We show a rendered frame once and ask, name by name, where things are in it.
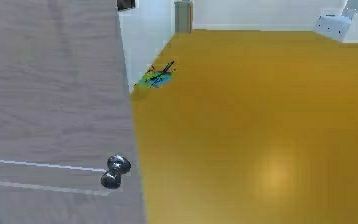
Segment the blue green floor cloth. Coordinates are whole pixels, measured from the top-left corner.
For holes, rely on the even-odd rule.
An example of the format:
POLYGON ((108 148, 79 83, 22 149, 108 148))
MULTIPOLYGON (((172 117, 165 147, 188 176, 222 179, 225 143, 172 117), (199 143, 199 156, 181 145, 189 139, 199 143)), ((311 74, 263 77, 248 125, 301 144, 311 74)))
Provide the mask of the blue green floor cloth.
POLYGON ((151 66, 138 81, 138 84, 148 88, 159 88, 162 84, 168 82, 172 78, 173 71, 170 70, 170 68, 173 65, 174 61, 171 61, 163 70, 157 70, 154 66, 151 66))

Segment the black round door knob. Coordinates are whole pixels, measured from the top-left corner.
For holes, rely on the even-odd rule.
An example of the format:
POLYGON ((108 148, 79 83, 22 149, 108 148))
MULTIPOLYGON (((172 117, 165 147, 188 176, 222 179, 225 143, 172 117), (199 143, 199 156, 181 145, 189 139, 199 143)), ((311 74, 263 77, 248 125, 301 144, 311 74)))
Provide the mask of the black round door knob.
POLYGON ((100 183, 107 189, 118 189, 121 186, 122 176, 131 170, 130 161, 119 155, 110 156, 107 160, 108 170, 102 175, 100 183))

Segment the grey tall bin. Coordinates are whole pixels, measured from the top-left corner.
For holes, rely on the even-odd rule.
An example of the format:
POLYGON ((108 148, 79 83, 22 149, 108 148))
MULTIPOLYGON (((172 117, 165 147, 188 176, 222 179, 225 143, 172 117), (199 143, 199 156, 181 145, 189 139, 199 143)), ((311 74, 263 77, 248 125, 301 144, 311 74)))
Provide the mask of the grey tall bin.
POLYGON ((175 7, 175 32, 190 33, 192 30, 192 7, 191 0, 180 0, 174 2, 175 7))

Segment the grey wooden room door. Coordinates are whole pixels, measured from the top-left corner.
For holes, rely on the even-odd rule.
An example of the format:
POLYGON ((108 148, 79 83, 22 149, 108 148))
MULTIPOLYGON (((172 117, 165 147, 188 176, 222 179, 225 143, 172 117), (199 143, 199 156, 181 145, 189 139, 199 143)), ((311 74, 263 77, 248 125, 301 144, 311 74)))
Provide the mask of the grey wooden room door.
POLYGON ((0 0, 0 224, 147 224, 116 0, 0 0))

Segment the white chest of drawers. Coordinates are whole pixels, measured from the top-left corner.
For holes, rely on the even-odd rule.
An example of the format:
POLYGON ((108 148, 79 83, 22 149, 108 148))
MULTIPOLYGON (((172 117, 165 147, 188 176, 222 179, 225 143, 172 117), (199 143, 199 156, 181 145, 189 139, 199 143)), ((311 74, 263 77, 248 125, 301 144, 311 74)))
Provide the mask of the white chest of drawers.
POLYGON ((318 17, 313 31, 338 42, 342 42, 351 23, 352 20, 348 17, 321 15, 318 17))

